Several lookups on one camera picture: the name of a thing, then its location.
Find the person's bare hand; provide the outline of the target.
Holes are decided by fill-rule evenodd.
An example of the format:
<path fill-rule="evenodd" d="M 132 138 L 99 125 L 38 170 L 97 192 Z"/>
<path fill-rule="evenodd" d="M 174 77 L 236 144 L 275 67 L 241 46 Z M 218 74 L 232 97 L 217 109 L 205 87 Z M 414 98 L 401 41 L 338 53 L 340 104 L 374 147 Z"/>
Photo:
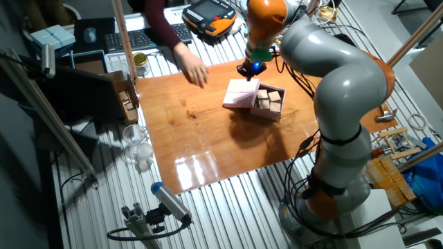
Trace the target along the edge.
<path fill-rule="evenodd" d="M 180 57 L 190 81 L 203 88 L 208 81 L 208 67 L 183 42 L 174 47 L 174 52 Z"/>

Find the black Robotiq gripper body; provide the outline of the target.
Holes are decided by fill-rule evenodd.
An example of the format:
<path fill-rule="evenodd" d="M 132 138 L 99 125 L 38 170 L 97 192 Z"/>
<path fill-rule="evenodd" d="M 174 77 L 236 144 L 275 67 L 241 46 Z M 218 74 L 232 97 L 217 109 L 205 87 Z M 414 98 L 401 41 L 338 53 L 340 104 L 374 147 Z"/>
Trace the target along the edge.
<path fill-rule="evenodd" d="M 250 62 L 245 60 L 243 64 L 237 66 L 237 72 L 244 77 L 254 77 L 266 70 L 264 62 Z"/>

